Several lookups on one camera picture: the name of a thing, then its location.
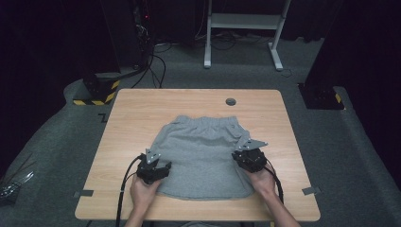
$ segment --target dark background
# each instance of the dark background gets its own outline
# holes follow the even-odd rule
[[[156,22],[155,32],[160,37],[191,44],[201,25],[203,1],[163,2],[168,2],[163,8],[157,0],[153,5],[149,4],[154,7],[150,15],[155,17],[151,18]],[[312,67],[310,84],[346,88],[377,153],[400,186],[397,175],[401,172],[397,163],[401,150],[398,143],[401,140],[401,98],[398,94],[401,89],[400,8],[395,0],[344,1],[340,8],[341,2],[292,1],[282,38],[304,37],[306,42],[326,38]],[[74,23],[70,16],[76,14],[67,10],[69,4],[83,3],[72,0],[1,3],[0,175],[5,173],[32,134],[65,104],[63,89],[82,79],[82,72],[87,72],[82,67],[99,73],[113,71],[118,66],[120,55],[114,48],[116,38],[111,35],[110,24],[104,19],[105,10],[101,8],[106,4],[85,1],[90,10],[87,14],[81,11],[80,15],[94,20],[91,25],[80,21]],[[220,0],[215,4],[214,11],[244,13],[278,12],[282,7],[278,0],[246,2],[246,7],[243,1],[225,3]],[[173,21],[160,24],[165,18]],[[85,25],[87,30],[93,31],[89,34],[96,35],[95,39],[71,33],[71,28],[80,30]],[[204,27],[205,23],[200,34],[204,34]],[[85,63],[82,66],[77,57],[82,48],[89,48],[85,53],[94,49],[100,53],[83,55]]]

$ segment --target gray carpet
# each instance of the gray carpet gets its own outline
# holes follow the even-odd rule
[[[173,45],[157,53],[166,61],[164,88],[276,89],[282,93],[306,171],[322,217],[303,226],[401,226],[401,195],[375,153],[353,110],[346,91],[336,87],[346,110],[308,110],[297,83],[307,73],[322,42],[305,44],[281,41],[278,51],[286,68],[275,71],[266,43],[237,44],[229,50],[212,49],[212,68],[203,69],[203,49]],[[163,51],[158,46],[156,51]],[[160,61],[152,69],[163,73]],[[118,89],[131,87],[140,76],[123,79]],[[67,104],[30,139],[9,169],[9,174],[31,155],[34,164],[18,174],[34,171],[17,202],[0,207],[0,226],[86,226],[75,218],[80,191],[105,129],[102,116],[108,106],[75,106],[72,98],[81,81],[65,88]],[[150,74],[137,85],[154,87]],[[267,226],[266,222],[257,226]],[[97,220],[91,226],[114,226],[113,220]]]

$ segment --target wrist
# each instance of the wrist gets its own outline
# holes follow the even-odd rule
[[[274,202],[280,200],[280,198],[274,191],[264,191],[261,193],[261,195],[266,202]]]
[[[139,218],[144,218],[147,213],[148,207],[145,205],[134,205],[132,209],[132,214]]]

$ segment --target waistband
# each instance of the waistband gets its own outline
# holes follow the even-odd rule
[[[235,116],[229,117],[208,117],[190,118],[186,115],[179,115],[172,123],[182,123],[191,126],[233,126],[238,125],[238,120]]]

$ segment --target metal bracket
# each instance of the metal bracket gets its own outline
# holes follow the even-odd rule
[[[146,151],[147,151],[147,164],[153,163],[154,161],[158,160],[161,156],[160,153],[156,153],[148,148],[146,149]]]
[[[251,150],[251,149],[256,149],[256,148],[262,148],[267,145],[268,145],[267,142],[253,140],[250,138],[250,139],[248,139],[247,142],[245,142],[242,146],[238,146],[235,150],[238,150],[238,151]]]

